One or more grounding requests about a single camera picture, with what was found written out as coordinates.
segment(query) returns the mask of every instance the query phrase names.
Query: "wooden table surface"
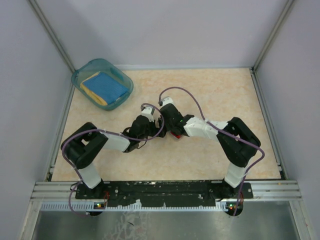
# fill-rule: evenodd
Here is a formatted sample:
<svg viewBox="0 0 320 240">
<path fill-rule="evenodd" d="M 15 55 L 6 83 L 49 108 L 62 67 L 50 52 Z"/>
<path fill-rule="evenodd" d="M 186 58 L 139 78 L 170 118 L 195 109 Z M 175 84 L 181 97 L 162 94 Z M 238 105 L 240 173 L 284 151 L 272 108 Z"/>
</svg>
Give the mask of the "wooden table surface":
<svg viewBox="0 0 320 240">
<path fill-rule="evenodd" d="M 141 113 L 142 103 L 157 106 L 162 90 L 179 86 L 195 96 L 207 119 L 229 121 L 232 117 L 239 117 L 260 139 L 266 157 L 251 169 L 247 179 L 280 178 L 249 69 L 135 70 L 124 73 L 133 80 L 134 89 L 128 100 L 112 111 L 99 109 L 75 89 L 62 140 L 86 122 L 92 122 L 100 129 L 122 132 Z M 182 115 L 201 117 L 196 104 L 185 92 L 173 89 L 164 95 L 172 97 Z M 228 164 L 219 142 L 200 137 L 176 140 L 169 134 L 148 141 L 142 149 L 130 153 L 103 149 L 94 160 L 105 181 L 217 180 L 224 178 Z M 78 177 L 73 168 L 59 151 L 52 181 L 76 180 Z"/>
</svg>

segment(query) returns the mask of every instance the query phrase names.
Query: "purple cable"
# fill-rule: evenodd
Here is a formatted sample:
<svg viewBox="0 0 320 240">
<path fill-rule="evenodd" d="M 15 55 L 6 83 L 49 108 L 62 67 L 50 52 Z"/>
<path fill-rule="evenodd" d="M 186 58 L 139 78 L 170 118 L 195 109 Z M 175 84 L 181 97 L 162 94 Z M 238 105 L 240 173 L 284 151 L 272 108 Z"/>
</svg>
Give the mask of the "purple cable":
<svg viewBox="0 0 320 240">
<path fill-rule="evenodd" d="M 182 91 L 185 91 L 187 94 L 189 94 L 190 97 L 194 100 L 195 104 L 198 106 L 199 112 L 200 112 L 200 115 L 201 115 L 202 119 L 203 119 L 204 121 L 206 120 L 206 118 L 205 118 L 205 116 L 204 116 L 204 113 L 202 112 L 202 109 L 201 109 L 201 107 L 200 107 L 200 104 L 198 103 L 198 101 L 196 100 L 196 98 L 192 95 L 191 92 L 189 92 L 188 90 L 184 89 L 183 87 L 180 87 L 180 86 L 171 86 L 171 87 L 168 87 L 168 88 L 166 88 L 165 90 L 163 90 L 163 91 L 160 93 L 160 95 L 159 95 L 159 104 L 161 103 L 161 96 L 162 96 L 162 94 L 163 94 L 164 92 L 170 90 L 170 89 L 180 89 L 180 90 L 182 90 Z M 242 179 L 242 181 L 241 181 L 241 183 L 240 183 L 240 185 L 239 185 L 239 191 L 238 191 L 238 195 L 237 195 L 237 198 L 236 198 L 236 204 L 235 204 L 234 213 L 233 213 L 233 216 L 235 216 L 235 215 L 236 215 L 236 212 L 237 212 L 237 209 L 238 209 L 238 206 L 239 206 L 239 199 L 240 199 L 240 196 L 241 196 L 241 190 L 242 190 L 242 188 L 243 188 L 243 185 L 244 185 L 244 182 L 245 182 L 245 179 L 246 179 L 246 175 L 247 175 L 248 171 L 249 171 L 254 165 L 256 165 L 258 162 L 260 162 L 260 161 L 265 157 L 266 154 L 265 154 L 265 152 L 264 152 L 260 147 L 258 147 L 257 145 L 254 145 L 254 144 L 252 144 L 251 142 L 248 142 L 248 141 L 246 141 L 246 140 L 243 140 L 242 138 L 239 138 L 239 137 L 237 137 L 237 136 L 234 136 L 234 135 L 232 135 L 231 133 L 226 132 L 226 131 L 224 131 L 224 130 L 218 128 L 218 127 L 216 127 L 215 125 L 213 125 L 213 124 L 212 124 L 211 122 L 209 122 L 209 121 L 207 121 L 206 123 L 209 124 L 211 127 L 213 127 L 215 130 L 217 130 L 218 132 L 220 132 L 220 133 L 222 133 L 222 134 L 224 134 L 224 135 L 227 135 L 227 136 L 230 137 L 230 138 L 233 138 L 233 139 L 235 139 L 235 140 L 238 140 L 238 141 L 240 141 L 240 142 L 242 142 L 242 143 L 244 143 L 244 144 L 247 144 L 247 145 L 249 145 L 249 146 L 257 149 L 257 150 L 260 151 L 261 154 L 262 154 L 261 157 L 260 157 L 258 160 L 256 160 L 254 163 L 252 163 L 252 164 L 246 169 L 246 171 L 245 171 L 245 173 L 244 173 L 244 177 L 243 177 L 243 179 Z"/>
<path fill-rule="evenodd" d="M 72 196 L 72 194 L 74 193 L 74 191 L 76 190 L 76 188 L 77 188 L 77 187 L 80 185 L 80 183 L 83 181 L 83 178 L 82 178 L 80 172 L 78 171 L 77 167 L 74 165 L 74 163 L 71 162 L 71 161 L 67 158 L 67 156 L 66 156 L 66 146 L 67 146 L 73 139 L 75 139 L 75 138 L 77 138 L 77 137 L 80 137 L 80 136 L 82 136 L 82 135 L 84 135 L 84 134 L 93 133 L 93 132 L 101 132 L 101 133 L 106 133 L 106 134 L 110 134 L 110 135 L 121 136 L 121 137 L 123 137 L 123 138 L 125 138 L 125 139 L 134 140 L 134 141 L 139 141 L 139 142 L 147 142 L 147 141 L 150 141 L 150 140 L 152 140 L 152 139 L 155 139 L 155 138 L 161 133 L 161 131 L 164 129 L 165 119 L 164 119 L 164 116 L 162 116 L 159 108 L 157 108 L 156 106 L 154 106 L 154 105 L 152 105 L 152 104 L 150 104 L 150 103 L 143 103 L 143 104 L 141 105 L 141 107 L 140 107 L 141 110 L 143 109 L 144 106 L 150 106 L 150 107 L 156 109 L 156 110 L 160 113 L 160 116 L 161 116 L 161 118 L 162 118 L 162 124 L 161 124 L 161 127 L 160 127 L 159 131 L 158 131 L 154 136 L 152 136 L 152 137 L 150 137 L 150 138 L 148 138 L 148 139 L 139 139 L 139 138 L 128 137 L 128 136 L 125 136 L 125 135 L 120 134 L 120 133 L 116 133 L 116 132 L 113 132 L 113 131 L 106 131 L 106 130 L 103 130 L 103 129 L 90 129 L 90 130 L 86 130 L 86 131 L 79 132 L 79 133 L 73 135 L 72 137 L 70 137 L 67 141 L 65 141 L 65 143 L 64 143 L 64 145 L 62 146 L 62 149 L 61 149 L 62 156 L 63 156 L 64 160 L 66 160 L 66 162 L 73 167 L 74 171 L 76 172 L 76 174 L 77 174 L 78 177 L 80 178 L 80 181 L 73 187 L 73 189 L 71 190 L 70 195 L 69 195 L 68 205 L 69 205 L 69 208 L 70 208 L 71 212 L 73 212 L 74 214 L 79 215 L 79 216 L 81 216 L 81 217 L 86 217 L 86 216 L 88 216 L 88 215 L 83 215 L 83 214 L 77 213 L 76 211 L 74 211 L 74 209 L 73 209 L 72 206 L 71 206 L 71 196 Z"/>
</svg>

